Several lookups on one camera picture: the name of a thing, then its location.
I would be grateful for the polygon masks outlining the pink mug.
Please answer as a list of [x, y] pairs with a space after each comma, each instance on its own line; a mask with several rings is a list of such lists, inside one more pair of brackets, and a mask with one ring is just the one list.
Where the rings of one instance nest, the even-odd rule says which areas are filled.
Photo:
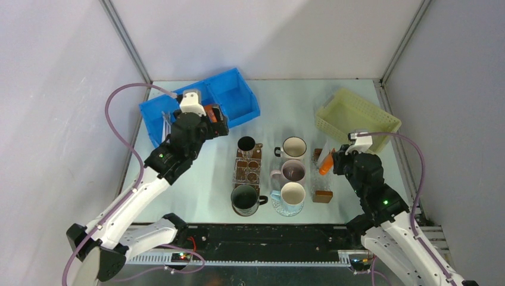
[[280, 188], [289, 182], [305, 185], [306, 167], [299, 160], [288, 160], [279, 170], [271, 171], [270, 177], [279, 184]]

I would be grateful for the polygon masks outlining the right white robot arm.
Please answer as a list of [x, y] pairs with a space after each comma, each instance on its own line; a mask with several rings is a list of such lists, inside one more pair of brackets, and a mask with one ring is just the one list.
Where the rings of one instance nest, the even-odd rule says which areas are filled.
[[360, 153], [345, 144], [332, 159], [334, 174], [345, 176], [363, 209], [363, 214], [346, 224], [350, 247], [372, 251], [405, 284], [477, 284], [459, 275], [411, 219], [407, 203], [385, 183], [377, 155]]

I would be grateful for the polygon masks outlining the clear textured two-hole holder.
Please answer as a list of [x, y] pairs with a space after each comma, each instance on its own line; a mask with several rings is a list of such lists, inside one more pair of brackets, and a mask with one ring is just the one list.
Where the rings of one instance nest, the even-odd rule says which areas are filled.
[[232, 178], [232, 187], [236, 188], [240, 185], [249, 185], [253, 187], [257, 193], [260, 193], [260, 171], [261, 160], [257, 158], [242, 158], [235, 159], [234, 174]]

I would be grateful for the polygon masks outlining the white toothpaste tube dark cap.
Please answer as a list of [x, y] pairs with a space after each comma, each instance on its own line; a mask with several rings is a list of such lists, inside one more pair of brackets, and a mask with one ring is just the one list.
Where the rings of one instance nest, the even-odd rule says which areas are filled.
[[317, 159], [317, 167], [320, 167], [323, 164], [325, 158], [330, 153], [331, 153], [331, 145], [330, 145], [329, 141], [326, 141], [324, 147], [321, 150], [320, 156]]

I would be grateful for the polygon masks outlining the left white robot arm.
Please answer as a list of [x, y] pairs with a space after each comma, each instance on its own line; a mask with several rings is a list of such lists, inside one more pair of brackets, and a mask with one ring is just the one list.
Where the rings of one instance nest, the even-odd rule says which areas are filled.
[[166, 140], [141, 162], [138, 178], [87, 225], [72, 224], [66, 236], [73, 254], [64, 269], [67, 285], [70, 265], [78, 259], [73, 285], [97, 285], [114, 278], [127, 260], [162, 244], [186, 245], [188, 232], [175, 214], [128, 233], [127, 229], [148, 204], [171, 187], [192, 166], [205, 141], [229, 133], [218, 104], [182, 104]]

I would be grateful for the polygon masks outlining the brown metallic cup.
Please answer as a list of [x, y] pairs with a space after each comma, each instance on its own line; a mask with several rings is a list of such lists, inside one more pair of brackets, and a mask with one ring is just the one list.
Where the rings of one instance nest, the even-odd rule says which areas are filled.
[[259, 158], [261, 149], [263, 147], [262, 143], [256, 143], [255, 139], [250, 136], [243, 136], [238, 140], [238, 153], [242, 158]]

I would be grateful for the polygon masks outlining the light blue mug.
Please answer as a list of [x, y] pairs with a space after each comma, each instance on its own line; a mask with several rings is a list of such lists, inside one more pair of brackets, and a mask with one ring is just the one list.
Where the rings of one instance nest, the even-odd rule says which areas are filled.
[[283, 206], [296, 206], [305, 202], [306, 191], [302, 185], [289, 182], [281, 190], [273, 190], [270, 193], [270, 198], [279, 200]]

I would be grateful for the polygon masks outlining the clear holder with brown lid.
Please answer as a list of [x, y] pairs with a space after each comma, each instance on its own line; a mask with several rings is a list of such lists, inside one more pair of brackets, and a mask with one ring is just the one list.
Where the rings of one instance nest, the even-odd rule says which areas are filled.
[[314, 203], [329, 204], [333, 198], [333, 191], [330, 188], [328, 179], [319, 173], [317, 166], [321, 152], [321, 148], [315, 148], [312, 153], [309, 183], [310, 195]]

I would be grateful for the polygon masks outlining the cream mug with black rim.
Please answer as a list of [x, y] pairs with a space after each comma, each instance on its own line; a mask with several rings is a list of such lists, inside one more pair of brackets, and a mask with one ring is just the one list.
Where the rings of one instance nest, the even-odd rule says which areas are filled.
[[281, 147], [275, 147], [274, 155], [286, 160], [303, 160], [307, 153], [305, 140], [297, 136], [291, 136], [284, 140]]

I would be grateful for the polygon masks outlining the orange Beyou toothpaste tube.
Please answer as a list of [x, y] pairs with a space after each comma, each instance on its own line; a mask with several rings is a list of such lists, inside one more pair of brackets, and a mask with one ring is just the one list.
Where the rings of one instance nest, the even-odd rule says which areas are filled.
[[204, 110], [210, 122], [217, 123], [220, 120], [219, 106], [217, 104], [205, 105]]

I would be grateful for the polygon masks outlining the dark green mug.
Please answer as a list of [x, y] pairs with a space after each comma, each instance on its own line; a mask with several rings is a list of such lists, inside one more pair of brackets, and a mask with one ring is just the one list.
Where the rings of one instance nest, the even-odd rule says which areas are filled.
[[252, 216], [260, 206], [268, 202], [268, 197], [259, 195], [256, 189], [250, 185], [239, 185], [231, 195], [230, 200], [233, 210], [240, 216]]

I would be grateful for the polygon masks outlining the brown wooden oval tray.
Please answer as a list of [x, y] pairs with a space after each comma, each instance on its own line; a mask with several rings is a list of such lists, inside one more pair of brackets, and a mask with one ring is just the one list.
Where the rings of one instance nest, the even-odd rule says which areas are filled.
[[251, 156], [247, 158], [244, 157], [240, 149], [237, 149], [232, 189], [241, 185], [248, 185], [255, 189], [257, 195], [260, 195], [262, 147], [262, 143], [256, 143], [255, 147], [251, 150]]

